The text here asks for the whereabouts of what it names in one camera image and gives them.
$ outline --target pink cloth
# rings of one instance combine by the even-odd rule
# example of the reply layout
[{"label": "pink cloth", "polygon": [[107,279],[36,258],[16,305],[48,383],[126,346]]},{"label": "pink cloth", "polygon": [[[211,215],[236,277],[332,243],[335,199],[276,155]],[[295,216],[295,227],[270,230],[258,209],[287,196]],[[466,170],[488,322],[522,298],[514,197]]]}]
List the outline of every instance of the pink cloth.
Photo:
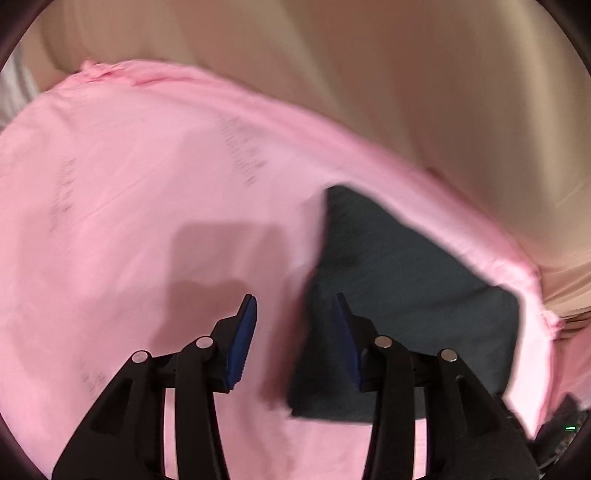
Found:
[{"label": "pink cloth", "polygon": [[252,293],[259,320],[243,379],[216,397],[232,479],[361,478],[369,426],[293,420],[284,404],[323,190],[335,183],[518,296],[506,399],[534,434],[556,318],[535,269],[495,225],[312,113],[192,67],[87,63],[0,136],[0,411],[33,461],[50,473],[134,350],[175,351]]},{"label": "pink cloth", "polygon": [[591,408],[591,327],[581,330],[570,340],[562,340],[557,347],[560,361],[552,391],[551,410],[555,410],[567,394],[572,394],[582,410]]}]

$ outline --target dark fabric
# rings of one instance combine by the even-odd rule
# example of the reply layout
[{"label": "dark fabric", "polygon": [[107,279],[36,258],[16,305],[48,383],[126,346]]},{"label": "dark fabric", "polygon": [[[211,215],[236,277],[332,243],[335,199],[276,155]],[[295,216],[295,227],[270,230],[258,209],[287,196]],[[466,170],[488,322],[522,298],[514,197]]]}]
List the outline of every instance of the dark fabric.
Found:
[{"label": "dark fabric", "polygon": [[52,0],[0,1],[0,70],[21,37]]},{"label": "dark fabric", "polygon": [[[293,416],[373,419],[375,394],[355,390],[334,342],[330,308],[337,293],[354,314],[412,351],[458,351],[490,393],[502,393],[517,341],[515,296],[367,197],[335,186],[326,201],[326,239],[306,298],[310,331],[288,392]],[[416,404],[417,418],[424,417],[424,405]]]}]

